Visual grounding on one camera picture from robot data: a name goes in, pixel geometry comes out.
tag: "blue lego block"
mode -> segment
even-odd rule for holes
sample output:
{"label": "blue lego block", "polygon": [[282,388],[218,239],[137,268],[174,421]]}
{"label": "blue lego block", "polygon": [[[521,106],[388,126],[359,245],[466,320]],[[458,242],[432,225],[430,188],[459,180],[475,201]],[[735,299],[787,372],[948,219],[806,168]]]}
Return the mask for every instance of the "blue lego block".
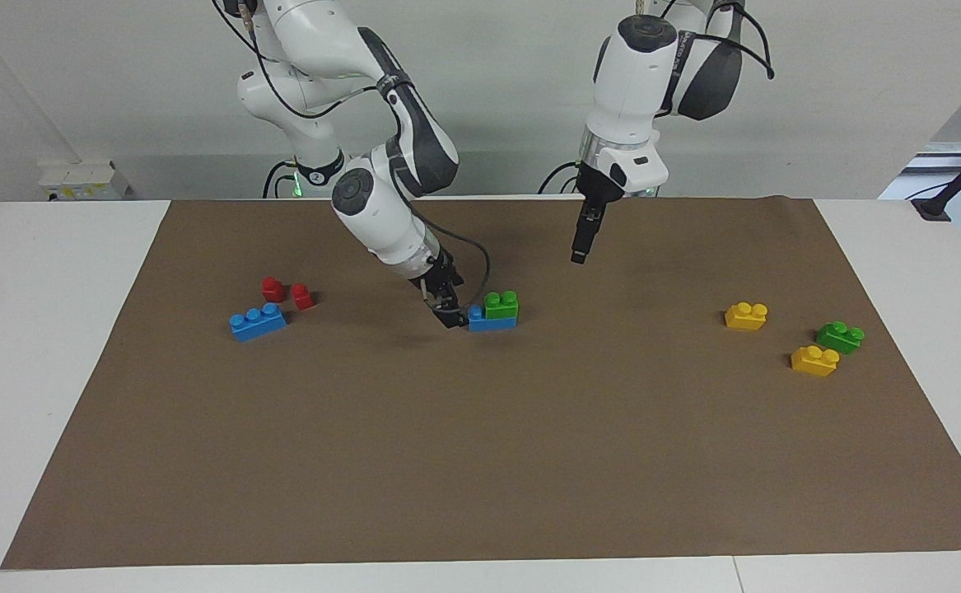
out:
{"label": "blue lego block", "polygon": [[517,327],[517,318],[484,319],[480,305],[469,308],[469,331],[497,331],[514,327]]}
{"label": "blue lego block", "polygon": [[231,334],[236,340],[248,342],[286,327],[286,318],[279,305],[266,303],[262,308],[246,311],[246,315],[232,315],[228,323],[231,323]]}

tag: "red lego block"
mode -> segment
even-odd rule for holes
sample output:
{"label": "red lego block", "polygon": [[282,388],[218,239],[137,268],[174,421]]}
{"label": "red lego block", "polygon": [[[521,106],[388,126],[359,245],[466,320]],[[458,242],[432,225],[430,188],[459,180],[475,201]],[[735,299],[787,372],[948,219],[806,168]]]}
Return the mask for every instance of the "red lego block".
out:
{"label": "red lego block", "polygon": [[299,311],[305,311],[308,307],[315,307],[315,301],[311,300],[311,293],[308,292],[306,285],[295,284],[289,288],[289,292],[293,295],[293,303],[296,303],[296,308]]}
{"label": "red lego block", "polygon": [[286,287],[274,277],[261,281],[261,294],[268,303],[282,303],[286,300]]}

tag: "green lego block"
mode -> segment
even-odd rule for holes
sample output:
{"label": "green lego block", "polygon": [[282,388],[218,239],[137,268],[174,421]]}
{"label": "green lego block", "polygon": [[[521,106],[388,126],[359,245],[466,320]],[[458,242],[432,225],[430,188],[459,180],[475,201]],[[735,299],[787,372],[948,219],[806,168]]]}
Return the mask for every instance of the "green lego block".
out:
{"label": "green lego block", "polygon": [[847,329],[846,324],[840,320],[829,323],[816,333],[816,343],[844,354],[852,353],[853,350],[860,348],[861,340],[864,340],[864,338],[865,333],[861,331],[860,327]]}
{"label": "green lego block", "polygon": [[513,319],[520,312],[520,304],[517,303],[517,293],[506,290],[502,296],[498,292],[489,292],[483,300],[484,319]]}

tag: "lego stud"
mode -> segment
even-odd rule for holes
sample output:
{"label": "lego stud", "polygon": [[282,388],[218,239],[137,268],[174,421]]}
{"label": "lego stud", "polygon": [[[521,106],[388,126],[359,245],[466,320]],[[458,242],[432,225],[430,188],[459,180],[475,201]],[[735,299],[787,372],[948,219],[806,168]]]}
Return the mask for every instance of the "lego stud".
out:
{"label": "lego stud", "polygon": [[822,350],[819,346],[803,346],[791,354],[791,368],[810,375],[829,376],[838,368],[841,360],[835,350]]}
{"label": "lego stud", "polygon": [[484,319],[514,319],[520,315],[520,304],[517,303],[517,293],[506,290],[502,294],[489,292],[483,300]]}
{"label": "lego stud", "polygon": [[232,315],[228,324],[236,340],[247,342],[286,327],[286,318],[282,315],[279,305],[266,303],[262,308],[246,311],[246,315]]}
{"label": "lego stud", "polygon": [[275,277],[266,277],[261,281],[261,294],[268,303],[282,303],[286,300],[286,287]]}
{"label": "lego stud", "polygon": [[289,292],[293,297],[293,304],[296,304],[296,308],[299,311],[315,306],[315,301],[311,300],[311,293],[308,292],[306,285],[300,283],[295,284],[289,288]]}
{"label": "lego stud", "polygon": [[762,303],[751,305],[740,301],[725,312],[725,327],[733,329],[750,329],[752,331],[766,324],[769,308]]}
{"label": "lego stud", "polygon": [[[484,297],[484,305],[488,304],[490,297],[491,294]],[[486,311],[480,305],[473,305],[469,308],[469,331],[497,331],[517,327],[517,316],[508,315],[514,311],[502,306],[503,300],[499,299],[498,294],[495,294],[495,300],[498,301],[496,303],[498,306],[487,308]]]}
{"label": "lego stud", "polygon": [[857,350],[864,341],[865,333],[860,327],[849,328],[840,320],[820,328],[815,342],[838,353],[849,354]]}

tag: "black stand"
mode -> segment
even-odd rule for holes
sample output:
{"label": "black stand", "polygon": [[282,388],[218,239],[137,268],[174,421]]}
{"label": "black stand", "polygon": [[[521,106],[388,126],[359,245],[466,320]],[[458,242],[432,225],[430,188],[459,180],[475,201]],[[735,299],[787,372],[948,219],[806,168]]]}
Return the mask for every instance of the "black stand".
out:
{"label": "black stand", "polygon": [[929,199],[913,199],[912,206],[916,207],[920,217],[927,219],[927,221],[950,222],[951,218],[945,213],[945,207],[948,206],[948,200],[955,198],[960,190],[961,173],[945,185],[945,188],[938,195]]}

